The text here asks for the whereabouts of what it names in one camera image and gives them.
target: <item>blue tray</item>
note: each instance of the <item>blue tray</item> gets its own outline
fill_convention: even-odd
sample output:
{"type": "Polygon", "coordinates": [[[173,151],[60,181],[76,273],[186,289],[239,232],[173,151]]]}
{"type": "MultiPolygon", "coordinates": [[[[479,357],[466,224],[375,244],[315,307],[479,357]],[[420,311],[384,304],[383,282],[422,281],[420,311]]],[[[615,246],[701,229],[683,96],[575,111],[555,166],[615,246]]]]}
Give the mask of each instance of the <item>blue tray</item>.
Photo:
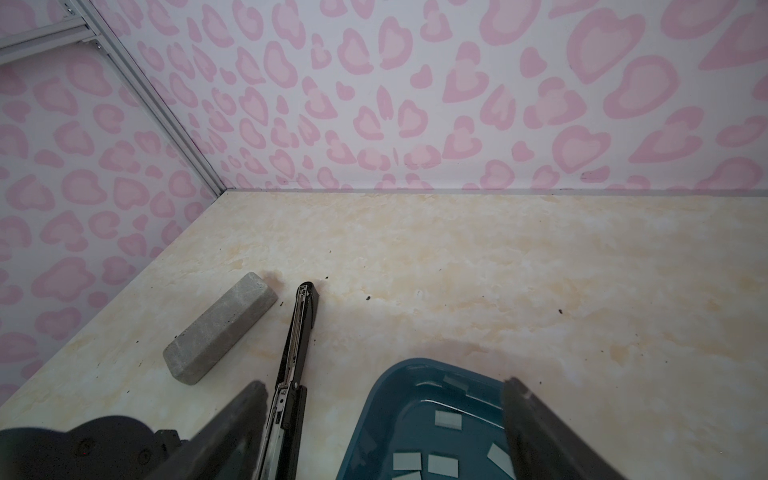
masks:
{"type": "Polygon", "coordinates": [[[506,479],[487,454],[493,442],[509,452],[501,407],[502,383],[430,359],[410,359],[384,372],[368,395],[336,480],[389,480],[395,452],[422,453],[422,480],[446,480],[427,472],[427,455],[458,459],[459,478],[506,479]],[[435,410],[462,414],[462,430],[435,426],[435,410]]]}

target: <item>marble table surface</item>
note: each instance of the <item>marble table surface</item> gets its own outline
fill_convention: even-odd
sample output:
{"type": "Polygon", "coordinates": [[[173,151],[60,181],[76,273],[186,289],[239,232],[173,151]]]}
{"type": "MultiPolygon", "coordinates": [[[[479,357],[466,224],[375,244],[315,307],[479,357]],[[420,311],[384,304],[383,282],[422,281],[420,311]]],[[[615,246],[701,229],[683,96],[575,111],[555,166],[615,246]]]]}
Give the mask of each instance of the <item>marble table surface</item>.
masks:
{"type": "Polygon", "coordinates": [[[320,292],[299,478],[334,478],[373,383],[429,357],[517,376],[628,478],[768,476],[768,199],[231,192],[0,408],[190,438],[272,386],[320,292]],[[163,348],[245,273],[278,302],[195,386],[163,348]]]}

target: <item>metal beam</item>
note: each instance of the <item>metal beam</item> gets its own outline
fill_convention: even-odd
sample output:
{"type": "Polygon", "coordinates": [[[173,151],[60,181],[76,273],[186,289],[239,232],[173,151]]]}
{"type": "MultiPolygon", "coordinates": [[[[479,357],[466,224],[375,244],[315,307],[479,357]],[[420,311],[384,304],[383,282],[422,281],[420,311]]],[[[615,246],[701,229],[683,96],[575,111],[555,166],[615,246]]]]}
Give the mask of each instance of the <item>metal beam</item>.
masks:
{"type": "Polygon", "coordinates": [[[155,91],[149,79],[141,68],[125,49],[118,37],[112,32],[107,22],[101,17],[96,7],[90,0],[64,0],[62,4],[73,15],[79,15],[86,25],[96,33],[94,42],[112,61],[115,68],[125,81],[125,84],[134,92],[136,97],[149,109],[160,126],[166,131],[168,137],[174,142],[179,151],[184,155],[197,172],[200,179],[210,188],[216,197],[225,190],[225,186],[219,175],[210,166],[208,160],[197,148],[184,127],[168,108],[160,95],[155,91]]]}
{"type": "Polygon", "coordinates": [[[0,39],[0,65],[95,37],[80,17],[24,31],[0,39]]]}

